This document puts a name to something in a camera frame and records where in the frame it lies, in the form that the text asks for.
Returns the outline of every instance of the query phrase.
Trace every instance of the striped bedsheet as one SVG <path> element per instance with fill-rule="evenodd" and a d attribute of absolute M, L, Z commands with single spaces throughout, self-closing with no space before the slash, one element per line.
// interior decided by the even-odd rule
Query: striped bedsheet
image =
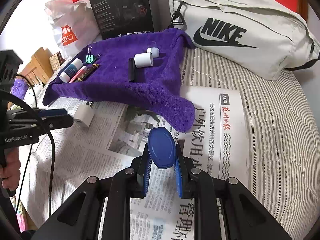
<path fill-rule="evenodd" d="M 293 240 L 320 214 L 318 129 L 301 86 L 283 70 L 268 81 L 202 49 L 186 49 L 181 85 L 239 90 L 249 137 L 249 190 Z"/>

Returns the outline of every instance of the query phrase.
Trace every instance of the glue stick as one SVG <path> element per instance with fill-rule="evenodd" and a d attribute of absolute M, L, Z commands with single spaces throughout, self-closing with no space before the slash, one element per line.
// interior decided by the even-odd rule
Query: glue stick
<path fill-rule="evenodd" d="M 62 82 L 68 83 L 71 78 L 82 68 L 82 61 L 76 58 L 59 76 Z"/>

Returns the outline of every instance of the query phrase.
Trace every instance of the white plastic bag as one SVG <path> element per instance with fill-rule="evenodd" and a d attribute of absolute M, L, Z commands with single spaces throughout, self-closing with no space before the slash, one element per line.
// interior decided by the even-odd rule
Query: white plastic bag
<path fill-rule="evenodd" d="M 45 3 L 45 12 L 64 59 L 73 58 L 99 34 L 93 11 L 83 1 L 49 1 Z"/>

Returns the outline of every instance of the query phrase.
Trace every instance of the newspaper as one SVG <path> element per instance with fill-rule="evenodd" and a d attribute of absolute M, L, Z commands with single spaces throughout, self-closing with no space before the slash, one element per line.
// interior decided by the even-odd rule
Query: newspaper
<path fill-rule="evenodd" d="M 73 115 L 76 107 L 83 103 L 85 102 L 75 98 L 60 98 L 47 109 L 65 108 Z M 88 177 L 94 175 L 100 179 L 108 178 L 131 165 L 133 157 L 108 150 L 126 105 L 99 102 L 93 105 L 93 109 L 95 115 L 88 129 L 74 123 L 70 128 L 51 131 L 55 142 L 52 212 Z M 29 149 L 30 146 L 20 147 L 21 173 L 24 171 Z M 48 219 L 49 215 L 51 159 L 50 139 L 47 135 L 43 135 L 39 138 L 39 143 L 32 147 L 21 194 L 22 203 L 38 227 Z"/>
<path fill-rule="evenodd" d="M 127 156 L 139 156 L 154 127 L 166 127 L 183 155 L 212 177 L 237 177 L 248 186 L 249 146 L 238 91 L 182 86 L 180 95 L 196 107 L 193 127 L 179 133 L 154 112 L 129 106 L 110 150 Z M 143 200 L 132 200 L 130 239 L 193 239 L 194 201 L 182 200 L 176 193 L 173 168 L 159 170 L 152 164 L 149 191 Z M 223 217 L 220 214 L 222 235 Z"/>
<path fill-rule="evenodd" d="M 53 130 L 56 160 L 52 211 L 89 176 L 103 179 L 129 167 L 134 157 L 142 155 L 150 130 L 160 126 L 171 132 L 183 146 L 183 155 L 191 157 L 196 167 L 220 179 L 235 176 L 247 186 L 248 139 L 240 94 L 183 86 L 180 93 L 196 107 L 194 125 L 188 133 L 175 131 L 154 112 L 112 102 L 94 104 L 95 116 L 88 130 L 77 124 Z M 77 105 L 84 103 L 60 98 L 47 108 L 66 108 L 73 115 Z M 21 147 L 20 155 L 28 155 L 28 149 Z M 40 138 L 32 152 L 21 199 L 40 226 L 48 218 L 51 146 L 47 135 Z M 194 211 L 194 200 L 178 197 L 173 168 L 159 170 L 152 164 L 147 197 L 131 199 L 130 239 L 193 239 Z"/>

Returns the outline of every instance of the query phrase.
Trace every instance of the wooden furniture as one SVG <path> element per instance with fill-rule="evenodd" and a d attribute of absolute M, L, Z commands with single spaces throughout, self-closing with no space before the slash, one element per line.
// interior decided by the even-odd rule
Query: wooden furniture
<path fill-rule="evenodd" d="M 20 74 L 28 78 L 32 85 L 41 82 L 46 84 L 49 81 L 53 75 L 53 70 L 49 57 L 42 47 L 31 56 L 31 61 Z"/>

